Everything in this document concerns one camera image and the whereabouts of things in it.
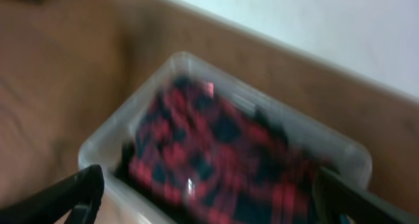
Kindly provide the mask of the clear plastic storage bin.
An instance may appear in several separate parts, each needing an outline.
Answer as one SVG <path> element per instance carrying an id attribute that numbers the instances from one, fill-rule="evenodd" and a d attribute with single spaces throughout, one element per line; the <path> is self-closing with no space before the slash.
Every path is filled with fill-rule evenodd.
<path id="1" fill-rule="evenodd" d="M 173 223 L 152 202 L 117 179 L 113 172 L 120 162 L 122 144 L 133 138 L 139 120 L 154 94 L 174 78 L 186 75 L 213 84 L 216 93 L 247 114 L 260 109 L 271 123 L 285 130 L 291 147 L 331 159 L 339 174 L 362 189 L 369 186 L 373 172 L 370 152 L 358 142 L 263 94 L 236 77 L 189 52 L 176 52 L 82 144 L 79 168 L 99 164 L 105 180 L 105 193 L 136 223 Z"/>

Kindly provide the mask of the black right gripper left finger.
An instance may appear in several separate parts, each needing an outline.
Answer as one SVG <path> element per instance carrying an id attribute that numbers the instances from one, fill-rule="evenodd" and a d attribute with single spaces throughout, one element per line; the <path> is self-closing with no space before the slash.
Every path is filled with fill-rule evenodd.
<path id="1" fill-rule="evenodd" d="M 72 176 L 1 210 L 2 223 L 93 224 L 104 194 L 101 166 L 91 165 Z"/>

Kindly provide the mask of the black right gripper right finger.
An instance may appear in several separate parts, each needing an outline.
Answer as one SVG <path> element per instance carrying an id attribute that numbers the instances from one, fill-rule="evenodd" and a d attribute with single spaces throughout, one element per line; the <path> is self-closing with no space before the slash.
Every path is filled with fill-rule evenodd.
<path id="1" fill-rule="evenodd" d="M 342 216 L 348 216 L 355 223 L 418 222 L 415 215 L 393 206 L 325 167 L 316 174 L 312 194 L 320 223 L 340 223 Z"/>

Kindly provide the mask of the red black plaid shirt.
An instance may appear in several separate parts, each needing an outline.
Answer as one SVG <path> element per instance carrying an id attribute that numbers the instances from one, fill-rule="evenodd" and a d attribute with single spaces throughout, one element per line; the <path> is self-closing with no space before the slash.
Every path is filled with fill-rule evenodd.
<path id="1" fill-rule="evenodd" d="M 247 115 L 207 84 L 178 77 L 136 130 L 128 172 L 207 223 L 316 223 L 319 163 L 289 147 L 262 113 Z"/>

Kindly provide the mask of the dark pants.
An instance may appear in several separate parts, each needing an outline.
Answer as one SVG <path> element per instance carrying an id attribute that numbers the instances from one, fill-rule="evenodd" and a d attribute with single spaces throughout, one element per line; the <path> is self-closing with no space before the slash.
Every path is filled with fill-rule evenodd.
<path id="1" fill-rule="evenodd" d="M 145 199 L 148 203 L 152 204 L 152 207 L 155 207 L 160 213 L 169 217 L 171 221 L 174 221 L 178 224 L 197 224 L 199 221 L 194 218 L 183 206 L 175 206 L 170 204 L 168 201 L 165 201 L 163 198 L 152 194 L 151 190 L 146 188 L 146 186 L 137 183 L 129 175 L 129 165 L 131 159 L 135 155 L 134 143 L 125 142 L 122 144 L 121 160 L 117 166 L 114 176 L 121 180 L 123 183 L 127 184 L 132 188 L 136 196 Z"/>

